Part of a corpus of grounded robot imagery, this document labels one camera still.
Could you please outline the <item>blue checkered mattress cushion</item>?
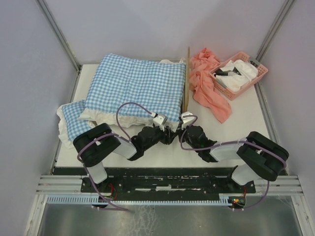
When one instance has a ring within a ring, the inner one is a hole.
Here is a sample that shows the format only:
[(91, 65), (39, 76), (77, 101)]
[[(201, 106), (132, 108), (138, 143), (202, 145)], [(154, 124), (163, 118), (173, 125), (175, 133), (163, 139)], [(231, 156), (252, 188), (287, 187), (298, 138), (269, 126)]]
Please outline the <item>blue checkered mattress cushion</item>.
[(106, 55), (92, 79), (81, 120), (150, 125), (154, 112), (167, 116), (167, 126), (179, 124), (186, 65)]

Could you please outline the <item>wooden pet bed frame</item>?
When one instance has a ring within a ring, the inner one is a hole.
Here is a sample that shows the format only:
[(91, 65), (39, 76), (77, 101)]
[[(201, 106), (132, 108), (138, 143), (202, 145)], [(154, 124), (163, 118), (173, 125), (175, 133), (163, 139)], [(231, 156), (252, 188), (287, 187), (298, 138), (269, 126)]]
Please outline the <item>wooden pet bed frame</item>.
[(187, 57), (186, 57), (186, 72), (185, 72), (185, 85), (183, 93), (183, 102), (182, 102), (182, 112), (188, 111), (189, 104), (189, 76), (190, 76), (190, 47), (188, 47)]

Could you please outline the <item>small blue checkered pillow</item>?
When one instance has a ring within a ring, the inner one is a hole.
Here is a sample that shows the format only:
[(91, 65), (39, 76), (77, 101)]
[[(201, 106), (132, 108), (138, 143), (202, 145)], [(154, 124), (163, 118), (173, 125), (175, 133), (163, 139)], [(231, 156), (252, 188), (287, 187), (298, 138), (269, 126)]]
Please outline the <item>small blue checkered pillow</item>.
[(95, 127), (92, 121), (79, 119), (84, 109), (85, 100), (64, 104), (57, 109), (59, 139), (66, 148), (74, 148), (74, 139)]

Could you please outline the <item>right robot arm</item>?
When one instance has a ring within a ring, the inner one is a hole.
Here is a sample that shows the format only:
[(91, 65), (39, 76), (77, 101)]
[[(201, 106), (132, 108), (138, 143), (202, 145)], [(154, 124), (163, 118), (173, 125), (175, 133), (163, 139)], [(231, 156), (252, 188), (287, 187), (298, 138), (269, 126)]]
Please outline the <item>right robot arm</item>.
[(238, 192), (248, 182), (262, 178), (275, 181), (286, 168), (288, 151), (262, 134), (252, 131), (243, 139), (219, 143), (206, 137), (201, 126), (184, 126), (177, 129), (179, 141), (187, 143), (207, 163), (225, 160), (243, 160), (244, 164), (234, 167), (226, 179), (226, 188)]

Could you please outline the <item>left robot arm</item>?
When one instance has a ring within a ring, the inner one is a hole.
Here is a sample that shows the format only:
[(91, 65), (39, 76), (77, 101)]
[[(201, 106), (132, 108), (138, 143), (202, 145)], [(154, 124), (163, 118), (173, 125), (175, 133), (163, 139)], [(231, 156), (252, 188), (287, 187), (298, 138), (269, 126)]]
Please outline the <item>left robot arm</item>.
[(73, 140), (78, 152), (78, 159), (87, 169), (92, 178), (92, 187), (99, 192), (109, 186), (107, 172), (102, 164), (110, 154), (118, 154), (129, 161), (139, 159), (144, 152), (158, 143), (169, 145), (177, 134), (166, 126), (145, 126), (131, 140), (113, 133), (108, 124), (104, 123), (79, 135)]

